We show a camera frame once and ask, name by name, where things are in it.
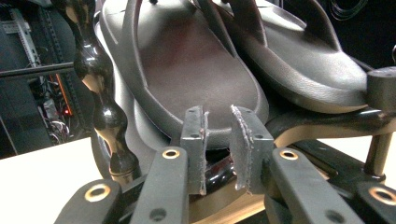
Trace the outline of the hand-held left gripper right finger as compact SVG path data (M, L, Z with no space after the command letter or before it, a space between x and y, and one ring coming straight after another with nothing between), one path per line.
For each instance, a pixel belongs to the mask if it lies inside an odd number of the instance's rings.
M274 138L254 111L236 105L232 105L231 110L233 124L229 149L237 177L235 189L264 194L262 168L274 149Z

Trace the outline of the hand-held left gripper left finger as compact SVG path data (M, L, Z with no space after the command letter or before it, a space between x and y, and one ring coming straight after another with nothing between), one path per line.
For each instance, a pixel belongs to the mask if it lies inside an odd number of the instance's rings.
M180 146L188 154L188 193L206 195L206 129L207 117L197 105L186 110L180 136Z

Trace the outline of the black metal bar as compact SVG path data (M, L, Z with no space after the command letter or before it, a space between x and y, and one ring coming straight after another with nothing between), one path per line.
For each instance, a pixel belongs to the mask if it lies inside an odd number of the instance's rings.
M0 72L0 78L40 77L49 74L70 72L73 70L73 63L58 63Z

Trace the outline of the black flip-flop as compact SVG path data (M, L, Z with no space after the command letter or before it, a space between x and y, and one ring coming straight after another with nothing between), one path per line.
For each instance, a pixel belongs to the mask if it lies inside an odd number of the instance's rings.
M101 29L127 90L176 145L187 109L208 115L208 146L228 146L232 106L266 121L269 106L208 0L106 0Z
M327 114L367 106L366 73L343 52L317 0L215 4L240 57L278 94Z

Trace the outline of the grey perforated metal rail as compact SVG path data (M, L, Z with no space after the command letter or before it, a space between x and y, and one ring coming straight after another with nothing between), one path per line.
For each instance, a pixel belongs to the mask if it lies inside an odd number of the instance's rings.
M9 14L11 16L11 22L8 26L8 32L10 34L17 34L19 36L29 64L32 67L41 66L39 54L31 36L31 28L28 22L24 19L21 12L16 8L10 9Z

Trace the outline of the red and black shoe rack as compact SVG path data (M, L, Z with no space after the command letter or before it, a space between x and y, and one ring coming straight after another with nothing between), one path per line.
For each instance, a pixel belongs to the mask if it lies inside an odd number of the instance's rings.
M366 73L367 106L327 114L280 94L239 55L266 97L262 121L274 149L262 168L264 194L236 190L228 146L208 146L206 195L188 193L188 154L151 123L127 90L107 47L95 0L51 0L76 41L74 66L95 106L92 150L103 189L87 190L62 211L75 222L127 224L228 223L255 213L273 224L396 224L396 189L384 185L383 167L396 132L396 67Z

